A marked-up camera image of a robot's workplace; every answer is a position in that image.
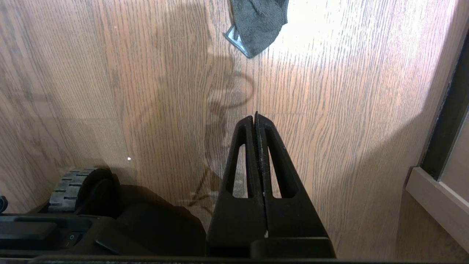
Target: microfiber towel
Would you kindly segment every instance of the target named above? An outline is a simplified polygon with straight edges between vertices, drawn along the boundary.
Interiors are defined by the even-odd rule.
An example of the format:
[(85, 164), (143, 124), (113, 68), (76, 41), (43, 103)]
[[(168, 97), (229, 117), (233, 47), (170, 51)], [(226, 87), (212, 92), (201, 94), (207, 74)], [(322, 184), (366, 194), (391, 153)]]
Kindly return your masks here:
[(232, 0), (234, 25), (223, 34), (246, 57), (265, 50), (287, 23), (288, 0)]

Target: gray cloth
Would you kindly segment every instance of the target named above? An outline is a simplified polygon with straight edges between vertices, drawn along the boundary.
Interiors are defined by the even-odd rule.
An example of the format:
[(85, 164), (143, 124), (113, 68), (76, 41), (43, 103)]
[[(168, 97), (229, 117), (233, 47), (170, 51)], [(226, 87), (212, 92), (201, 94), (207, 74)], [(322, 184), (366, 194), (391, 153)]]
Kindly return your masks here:
[(223, 34), (246, 57), (265, 50), (287, 23), (288, 0), (232, 0), (234, 25)]

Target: wooden floor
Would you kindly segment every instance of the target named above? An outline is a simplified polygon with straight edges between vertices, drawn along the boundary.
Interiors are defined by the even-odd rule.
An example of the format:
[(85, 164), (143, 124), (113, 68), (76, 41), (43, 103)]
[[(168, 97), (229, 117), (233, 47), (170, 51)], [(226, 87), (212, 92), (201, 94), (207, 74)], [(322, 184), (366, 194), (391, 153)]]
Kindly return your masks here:
[(412, 218), (400, 217), (402, 191), (469, 1), (291, 1), (289, 23), (253, 59), (222, 36), (229, 10), (228, 1), (0, 2), (8, 211), (46, 201), (68, 169), (109, 166), (207, 224), (234, 125), (258, 110), (277, 125), (339, 257), (409, 257), (396, 246)]

